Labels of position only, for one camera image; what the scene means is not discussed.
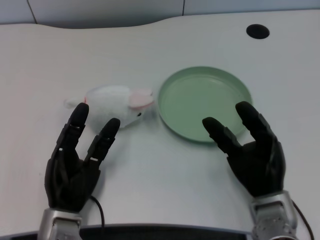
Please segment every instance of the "pink ear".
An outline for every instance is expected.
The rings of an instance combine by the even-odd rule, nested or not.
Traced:
[[[133,109],[145,108],[153,103],[154,98],[150,95],[142,95],[134,92],[129,97],[129,107]]]

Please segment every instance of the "white plush mouse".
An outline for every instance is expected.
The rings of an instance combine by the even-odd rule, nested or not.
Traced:
[[[70,98],[64,101],[66,108],[79,103],[89,105],[88,123],[97,133],[112,118],[120,120],[120,128],[138,120],[154,99],[151,89],[129,89],[122,85],[104,85],[88,91],[84,98]]]

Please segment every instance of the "black cable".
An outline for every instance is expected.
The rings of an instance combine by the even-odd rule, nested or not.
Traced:
[[[26,0],[26,3],[27,3],[28,6],[29,6],[29,9],[30,9],[30,11],[31,11],[31,14],[32,14],[32,17],[33,17],[33,20],[34,20],[35,24],[38,24],[37,19],[36,19],[35,14],[34,14],[34,11],[32,11],[32,8],[31,8],[31,6],[30,6],[29,0]]]
[[[183,0],[182,16],[184,16],[184,15],[185,15],[185,3],[186,3],[186,0]]]
[[[308,232],[310,234],[310,239],[315,240],[314,233],[312,232],[312,229],[311,229],[307,219],[305,218],[302,211],[299,209],[299,207],[297,206],[297,204],[293,200],[292,200],[292,203],[293,203],[294,208],[296,209],[296,211],[299,213],[300,217],[302,218],[302,221],[304,222],[306,228],[308,229]]]
[[[94,196],[90,196],[90,199],[92,201],[95,202],[95,204],[98,206],[99,211],[100,211],[100,215],[101,215],[101,235],[104,234],[105,232],[105,215],[104,215],[104,211],[102,209],[102,206],[100,205],[100,202],[94,197]]]

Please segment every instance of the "gray wall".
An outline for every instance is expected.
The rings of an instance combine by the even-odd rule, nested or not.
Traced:
[[[320,9],[320,0],[0,0],[0,24],[128,27],[184,15]]]
[[[320,0],[185,0],[184,15],[320,9]]]
[[[0,0],[0,24],[34,24],[27,0]]]

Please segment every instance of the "green plastic dish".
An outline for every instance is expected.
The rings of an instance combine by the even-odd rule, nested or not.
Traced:
[[[245,130],[235,105],[252,104],[247,87],[232,74],[208,66],[183,69],[171,75],[158,95],[159,113],[165,124],[178,135],[197,142],[213,140],[202,119],[213,117],[235,135]]]

